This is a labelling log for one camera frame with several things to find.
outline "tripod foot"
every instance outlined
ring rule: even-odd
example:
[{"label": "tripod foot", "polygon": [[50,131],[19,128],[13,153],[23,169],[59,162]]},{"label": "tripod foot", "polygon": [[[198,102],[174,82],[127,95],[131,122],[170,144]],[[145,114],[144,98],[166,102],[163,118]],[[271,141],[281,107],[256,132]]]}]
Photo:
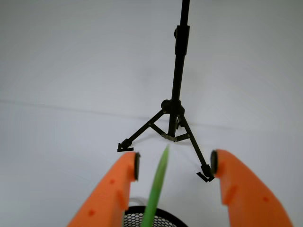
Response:
[{"label": "tripod foot", "polygon": [[128,148],[131,144],[132,142],[129,139],[125,139],[122,143],[118,144],[118,152],[133,151],[134,148]]},{"label": "tripod foot", "polygon": [[212,171],[209,165],[202,165],[201,169],[204,173],[197,173],[199,177],[201,177],[205,182],[211,182],[214,179],[214,176],[212,175]]}]

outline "white floor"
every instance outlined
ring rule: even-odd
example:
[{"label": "white floor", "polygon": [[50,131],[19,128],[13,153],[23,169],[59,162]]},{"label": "white floor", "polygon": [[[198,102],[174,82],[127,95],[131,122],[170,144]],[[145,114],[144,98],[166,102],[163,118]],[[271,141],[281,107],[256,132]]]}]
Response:
[{"label": "white floor", "polygon": [[[118,142],[146,120],[0,103],[0,225],[65,226],[121,155]],[[166,131],[168,124],[157,125]],[[294,226],[303,225],[301,133],[202,126],[192,131],[207,162],[213,149],[229,150],[280,199]],[[141,154],[139,181],[132,184],[131,196],[148,197],[167,143],[170,157],[159,207],[189,227],[229,226],[219,181],[205,183],[196,175],[200,163],[189,140],[169,142],[151,129],[140,136],[134,142]]]}]

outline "screw hole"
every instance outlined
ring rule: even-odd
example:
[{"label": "screw hole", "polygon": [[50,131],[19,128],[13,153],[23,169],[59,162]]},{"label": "screw hole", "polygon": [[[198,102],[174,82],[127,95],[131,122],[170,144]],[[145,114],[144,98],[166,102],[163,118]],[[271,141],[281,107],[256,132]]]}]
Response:
[{"label": "screw hole", "polygon": [[89,216],[93,216],[95,214],[95,211],[94,210],[89,210]]},{"label": "screw hole", "polygon": [[263,196],[263,201],[264,201],[264,202],[268,202],[268,201],[269,201],[268,197]]}]

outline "black tripod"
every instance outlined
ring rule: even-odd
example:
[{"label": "black tripod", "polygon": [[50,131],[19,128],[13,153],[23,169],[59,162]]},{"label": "black tripod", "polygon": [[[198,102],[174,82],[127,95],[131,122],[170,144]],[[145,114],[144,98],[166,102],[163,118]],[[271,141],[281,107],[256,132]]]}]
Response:
[{"label": "black tripod", "polygon": [[[130,138],[125,139],[122,143],[118,145],[118,152],[121,151],[131,151],[133,148],[128,148],[131,146],[132,142],[140,136],[146,129],[151,127],[162,137],[178,142],[181,140],[190,139],[191,143],[194,146],[194,149],[200,159],[201,168],[204,173],[197,173],[205,182],[210,182],[213,180],[214,176],[211,173],[210,166],[206,164],[203,155],[200,151],[200,148],[195,140],[195,137],[190,130],[190,127],[184,117],[184,108],[181,105],[180,101],[180,92],[181,92],[181,82],[182,82],[182,73],[184,66],[184,58],[187,53],[187,44],[189,37],[189,26],[187,25],[188,20],[188,11],[189,11],[189,0],[182,1],[182,10],[181,10],[181,20],[180,25],[177,26],[175,30],[175,38],[176,38],[176,47],[175,47],[175,71],[174,71],[174,83],[172,87],[172,96],[171,100],[164,100],[161,104],[161,110],[152,117],[145,125],[143,125],[134,135]],[[170,114],[169,117],[169,132],[166,134],[163,132],[158,126],[154,123],[162,117],[164,114]],[[186,133],[180,136],[175,136],[176,130],[179,126],[184,127]]]}]

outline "tripod leg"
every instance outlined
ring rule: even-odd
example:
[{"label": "tripod leg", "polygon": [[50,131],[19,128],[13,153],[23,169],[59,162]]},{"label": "tripod leg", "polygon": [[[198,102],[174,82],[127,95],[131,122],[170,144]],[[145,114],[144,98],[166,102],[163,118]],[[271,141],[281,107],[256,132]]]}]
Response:
[{"label": "tripod leg", "polygon": [[204,157],[201,153],[201,150],[200,150],[200,148],[199,148],[199,146],[196,142],[196,139],[195,139],[195,137],[194,137],[194,135],[193,135],[186,119],[185,119],[185,117],[182,117],[182,122],[183,122],[183,125],[184,125],[184,128],[185,128],[186,132],[189,134],[189,139],[190,139],[191,143],[193,144],[193,147],[196,151],[196,154],[198,155],[198,158],[199,158],[199,160],[202,164],[201,165],[202,171],[203,171],[204,175],[206,177],[208,177],[208,179],[205,176],[203,176],[201,173],[197,173],[197,175],[200,176],[205,182],[212,181],[214,179],[214,176],[212,175],[211,168],[205,162]]},{"label": "tripod leg", "polygon": [[125,139],[122,143],[119,143],[118,152],[134,150],[133,148],[128,148],[131,146],[132,142],[140,136],[145,130],[151,127],[159,118],[164,115],[163,111],[160,110],[156,115],[154,115],[145,125],[143,125],[138,131],[136,131],[130,138]]}]

